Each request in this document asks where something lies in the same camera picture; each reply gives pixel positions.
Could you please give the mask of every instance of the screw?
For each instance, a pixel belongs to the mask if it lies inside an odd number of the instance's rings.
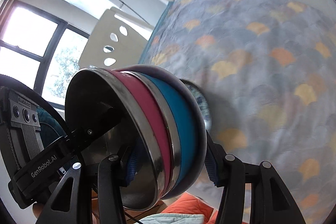
[[[271,168],[271,166],[272,166],[268,161],[263,161],[262,165],[265,168]]]
[[[234,157],[233,155],[231,155],[231,154],[227,154],[227,155],[225,156],[225,159],[226,159],[226,160],[229,160],[229,161],[233,161],[233,160],[235,160],[235,157]]]
[[[110,161],[116,161],[118,160],[119,156],[117,154],[112,154],[109,156],[109,160]]]
[[[79,169],[82,165],[80,164],[80,162],[76,162],[72,165],[73,169]]]

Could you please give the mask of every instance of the stacked bowls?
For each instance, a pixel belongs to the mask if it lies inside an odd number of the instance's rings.
[[[128,186],[120,187],[123,206],[130,210],[147,210],[186,191],[206,154],[204,120],[188,88],[151,65],[87,68],[73,77],[65,103],[70,130],[90,128],[111,107],[123,118],[82,152],[86,165],[97,166],[122,145],[133,147],[126,167]]]

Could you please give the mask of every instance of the window frame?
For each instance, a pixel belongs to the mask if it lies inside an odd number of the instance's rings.
[[[61,37],[63,36],[63,34],[65,32],[65,30],[69,29],[69,30],[71,30],[73,32],[76,32],[77,34],[79,34],[79,35],[81,35],[81,36],[83,36],[87,39],[89,38],[89,34],[80,30],[80,29],[78,29],[78,28],[76,28],[73,25],[70,25],[68,22],[60,19],[59,17],[57,17],[55,15],[52,15],[52,14],[50,14],[50,13],[44,11],[44,10],[41,10],[41,9],[35,7],[35,6],[32,6],[30,4],[21,2],[19,0],[15,0],[12,3],[12,5],[10,7],[10,10],[9,10],[9,13],[7,14],[6,19],[4,20],[4,24],[3,24],[3,26],[0,27],[0,32],[3,29],[6,28],[7,24],[9,23],[8,19],[11,18],[11,15],[13,14],[14,10],[18,7],[27,9],[30,12],[32,12],[36,15],[39,15],[39,16],[41,16],[45,19],[48,19],[48,20],[57,24],[56,30],[54,31],[50,41],[48,42],[47,48],[46,48],[43,56],[39,56],[37,54],[28,52],[26,50],[23,50],[23,49],[19,48],[18,46],[10,45],[10,44],[8,44],[8,43],[6,43],[6,42],[4,42],[3,40],[0,39],[0,47],[5,47],[9,50],[12,50],[12,51],[17,52],[21,55],[24,55],[28,58],[31,58],[31,59],[34,59],[34,60],[40,62],[40,65],[39,65],[39,68],[38,68],[38,71],[37,71],[37,74],[36,74],[35,82],[34,82],[34,91],[36,93],[38,93],[39,95],[42,95],[45,79],[47,77],[47,73],[48,73],[48,70],[49,70],[51,60],[54,56],[55,50],[58,46],[58,43],[59,43]],[[49,103],[54,108],[64,110],[64,105],[56,104],[56,103],[53,103],[53,102],[49,102]]]

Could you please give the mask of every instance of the bed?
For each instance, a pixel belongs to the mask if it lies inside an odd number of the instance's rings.
[[[140,63],[205,92],[211,136],[244,162],[270,161],[308,224],[336,203],[334,0],[176,0]],[[205,170],[189,192],[219,207]],[[246,187],[243,221],[249,221]]]

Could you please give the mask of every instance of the tree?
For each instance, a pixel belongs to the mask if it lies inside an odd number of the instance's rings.
[[[58,78],[50,88],[52,95],[65,98],[69,83],[74,74],[79,70],[78,61],[80,53],[77,47],[65,47],[55,55],[58,64]]]

